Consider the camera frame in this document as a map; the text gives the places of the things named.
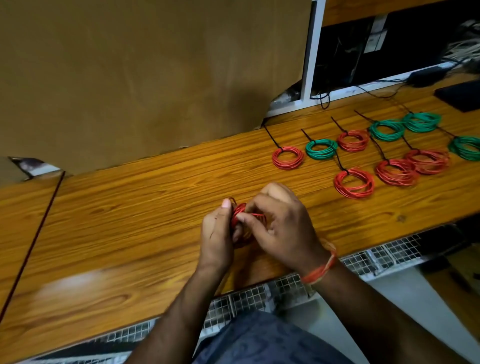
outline person's left hand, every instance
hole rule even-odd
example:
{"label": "person's left hand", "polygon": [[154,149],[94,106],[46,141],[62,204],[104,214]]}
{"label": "person's left hand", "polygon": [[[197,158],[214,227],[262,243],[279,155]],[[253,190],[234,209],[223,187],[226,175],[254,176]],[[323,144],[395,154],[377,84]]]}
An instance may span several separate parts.
{"label": "person's left hand", "polygon": [[227,198],[223,200],[221,207],[204,217],[199,268],[213,268],[222,274],[230,268],[233,262],[233,241],[236,241],[241,234],[240,224],[238,224],[232,240],[231,218],[232,203]]}

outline person's right hand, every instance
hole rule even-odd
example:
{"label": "person's right hand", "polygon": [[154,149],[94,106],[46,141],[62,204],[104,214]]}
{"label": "person's right hand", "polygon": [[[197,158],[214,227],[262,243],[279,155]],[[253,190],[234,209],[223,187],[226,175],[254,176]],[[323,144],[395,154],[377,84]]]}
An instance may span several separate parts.
{"label": "person's right hand", "polygon": [[301,276],[325,264],[330,257],[319,242],[307,209],[286,186],[269,183],[245,211],[272,216],[269,230],[249,213],[239,213],[237,218],[252,230],[263,250]]}

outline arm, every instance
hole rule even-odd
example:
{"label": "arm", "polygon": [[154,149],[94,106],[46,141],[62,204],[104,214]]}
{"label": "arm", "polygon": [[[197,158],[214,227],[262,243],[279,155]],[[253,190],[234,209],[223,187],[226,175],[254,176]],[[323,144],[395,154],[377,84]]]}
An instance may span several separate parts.
{"label": "arm", "polygon": [[202,224],[197,269],[150,334],[131,353],[127,364],[191,363],[210,302],[233,261],[230,237],[232,206],[208,214]]}
{"label": "arm", "polygon": [[[246,207],[255,210],[272,216],[269,230],[248,213],[237,217],[267,253],[301,276],[327,262],[330,253],[321,246],[305,206],[287,187],[267,185]],[[372,364],[468,363],[338,262],[313,288]]]}

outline black adapter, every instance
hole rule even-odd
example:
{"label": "black adapter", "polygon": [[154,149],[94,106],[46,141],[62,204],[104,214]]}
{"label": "black adapter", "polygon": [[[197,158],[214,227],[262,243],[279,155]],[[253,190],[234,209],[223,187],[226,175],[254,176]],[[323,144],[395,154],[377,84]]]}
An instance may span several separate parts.
{"label": "black adapter", "polygon": [[426,68],[424,70],[412,72],[407,78],[407,85],[412,87],[427,87],[443,80],[449,71],[449,68],[439,66]]}

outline hand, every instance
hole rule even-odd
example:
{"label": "hand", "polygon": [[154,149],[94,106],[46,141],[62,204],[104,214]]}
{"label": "hand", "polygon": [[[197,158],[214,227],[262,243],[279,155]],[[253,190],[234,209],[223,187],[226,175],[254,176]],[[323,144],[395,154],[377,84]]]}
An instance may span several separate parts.
{"label": "hand", "polygon": [[230,268],[233,262],[231,217],[232,203],[228,199],[223,200],[221,207],[204,217],[198,268],[212,268],[221,274],[225,274]]}
{"label": "hand", "polygon": [[239,213],[237,218],[252,230],[268,254],[301,276],[327,262],[330,252],[320,244],[307,209],[290,189],[268,184],[245,209],[250,213],[258,210],[273,217],[269,230],[249,213]]}

